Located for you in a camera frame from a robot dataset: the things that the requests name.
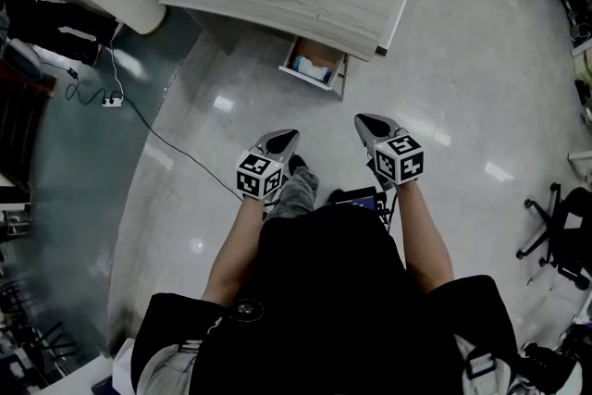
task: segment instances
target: forearm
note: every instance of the forearm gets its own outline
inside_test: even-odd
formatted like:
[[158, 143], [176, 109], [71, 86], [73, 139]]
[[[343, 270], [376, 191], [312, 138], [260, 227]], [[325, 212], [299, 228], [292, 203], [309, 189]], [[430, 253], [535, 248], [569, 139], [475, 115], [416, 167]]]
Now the forearm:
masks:
[[232, 304], [257, 255], [262, 226], [263, 202], [245, 197], [212, 265], [202, 300], [223, 306]]
[[427, 210], [415, 181], [397, 189], [407, 271], [423, 293], [452, 281], [448, 249]]

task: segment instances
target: black pants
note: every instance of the black pants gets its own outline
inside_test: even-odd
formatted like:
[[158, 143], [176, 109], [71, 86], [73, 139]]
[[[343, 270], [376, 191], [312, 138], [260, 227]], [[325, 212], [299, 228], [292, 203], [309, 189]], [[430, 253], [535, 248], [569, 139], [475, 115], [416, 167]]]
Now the black pants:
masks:
[[[54, 2], [23, 2], [8, 9], [10, 29], [8, 36], [24, 43], [33, 43], [70, 59], [93, 64], [99, 43], [109, 45], [117, 22], [87, 10], [77, 4]], [[96, 38], [96, 42], [71, 33], [62, 33], [60, 27], [70, 27]]]

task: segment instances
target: white cable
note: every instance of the white cable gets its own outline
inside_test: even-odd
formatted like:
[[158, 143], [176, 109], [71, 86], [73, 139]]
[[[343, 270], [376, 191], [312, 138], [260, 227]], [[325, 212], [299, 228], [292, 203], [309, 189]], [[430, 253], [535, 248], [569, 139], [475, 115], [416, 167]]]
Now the white cable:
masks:
[[123, 97], [125, 97], [125, 94], [123, 93], [123, 86], [121, 85], [121, 82], [117, 78], [117, 66], [115, 66], [115, 55], [113, 54], [113, 43], [109, 44], [109, 49], [111, 50], [111, 64], [113, 65], [113, 70], [115, 71], [115, 80], [117, 81], [117, 84], [119, 84], [119, 89], [121, 90], [121, 98], [123, 98]]

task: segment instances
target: floor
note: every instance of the floor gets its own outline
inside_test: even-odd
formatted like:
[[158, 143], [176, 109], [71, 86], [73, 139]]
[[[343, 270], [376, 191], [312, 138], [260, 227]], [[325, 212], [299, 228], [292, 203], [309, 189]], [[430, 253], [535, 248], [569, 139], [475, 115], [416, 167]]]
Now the floor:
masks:
[[[202, 35], [155, 127], [226, 183], [259, 136], [296, 128], [298, 153], [321, 180], [321, 203], [337, 187], [375, 184], [354, 115], [395, 118], [425, 147], [420, 185], [456, 277], [492, 276], [518, 340], [552, 345], [584, 295], [552, 269], [540, 271], [538, 255], [514, 255], [541, 226], [524, 199], [547, 203], [553, 181], [579, 185], [566, 155], [592, 146], [578, 116], [560, 3], [409, 0], [388, 55], [353, 62], [343, 103], [278, 71], [288, 48], [247, 31], [225, 56]], [[110, 324], [125, 321], [133, 333], [158, 291], [199, 298], [238, 207], [151, 136], [119, 229]], [[391, 234], [401, 247], [398, 222]], [[302, 245], [315, 251], [314, 242]]]
[[[115, 39], [117, 75], [148, 120], [156, 117], [199, 33], [182, 9], [171, 9], [155, 34], [142, 37], [124, 28]], [[85, 101], [102, 87], [108, 94], [118, 91], [106, 48], [93, 68], [42, 49], [38, 53], [42, 61], [78, 72]], [[15, 241], [8, 260], [12, 276], [26, 278], [33, 296], [29, 310], [38, 328], [62, 321], [77, 341], [77, 366], [105, 349], [117, 229], [148, 129], [129, 106], [105, 109], [100, 97], [87, 106], [76, 98], [67, 101], [74, 80], [62, 69], [46, 70], [57, 77], [57, 85], [32, 166], [32, 238]]]

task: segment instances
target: white cube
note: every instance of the white cube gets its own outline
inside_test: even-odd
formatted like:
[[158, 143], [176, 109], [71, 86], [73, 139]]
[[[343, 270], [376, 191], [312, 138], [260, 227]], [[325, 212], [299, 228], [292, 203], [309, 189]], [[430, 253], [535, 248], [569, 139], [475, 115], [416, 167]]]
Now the white cube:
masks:
[[237, 162], [237, 188], [256, 199], [264, 199], [281, 186], [284, 164], [246, 150]]
[[374, 146], [376, 173], [402, 184], [424, 173], [424, 149], [411, 135], [401, 135]]

